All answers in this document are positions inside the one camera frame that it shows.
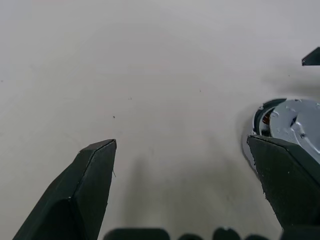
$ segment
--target white table surface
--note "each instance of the white table surface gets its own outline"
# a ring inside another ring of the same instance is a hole
[[[318,0],[2,0],[0,233],[93,142],[118,143],[99,239],[281,233],[240,136],[260,103],[317,98]]]

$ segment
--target white surface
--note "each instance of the white surface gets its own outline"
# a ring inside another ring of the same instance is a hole
[[[101,227],[281,227],[240,150],[248,114],[317,96],[316,0],[4,0],[0,232],[11,239],[88,144],[116,138]]]

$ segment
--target small motor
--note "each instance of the small motor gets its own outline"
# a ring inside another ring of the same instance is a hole
[[[242,136],[243,153],[251,167],[257,171],[247,144],[248,135],[272,137],[300,145],[320,164],[320,103],[307,99],[282,98],[268,101],[259,107],[252,125]]]

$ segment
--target black object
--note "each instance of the black object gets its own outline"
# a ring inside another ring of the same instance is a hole
[[[179,237],[178,240],[203,240],[203,239],[198,235],[187,233]]]
[[[320,65],[320,47],[310,52],[302,59],[302,66],[319,66]]]
[[[117,144],[82,149],[49,185],[14,240],[96,240],[109,197]]]
[[[283,229],[318,226],[320,164],[301,146],[281,139],[250,135],[248,144],[265,197]]]
[[[104,240],[170,240],[160,228],[119,228],[105,235]]]
[[[291,227],[285,230],[282,234],[281,240],[319,240],[320,227],[301,226]]]
[[[241,240],[241,238],[238,233],[231,228],[218,228],[213,234],[213,240]]]

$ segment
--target dark plastic part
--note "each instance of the dark plastic part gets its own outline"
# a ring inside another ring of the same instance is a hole
[[[160,228],[120,228],[110,231],[104,240],[170,240],[170,237]]]
[[[265,238],[265,237],[259,236],[259,235],[250,235],[245,240],[268,240],[268,238]]]
[[[250,135],[248,144],[266,199],[287,227],[319,225],[320,165],[299,145]]]
[[[291,227],[283,232],[281,240],[319,240],[320,227]]]
[[[203,239],[198,235],[187,233],[179,237],[178,240],[203,240]]]
[[[213,240],[241,240],[236,231],[231,228],[218,228],[214,231]]]
[[[302,59],[302,66],[319,66],[320,65],[320,47],[310,52]]]
[[[96,240],[105,215],[116,141],[82,149],[49,185],[14,240]]]

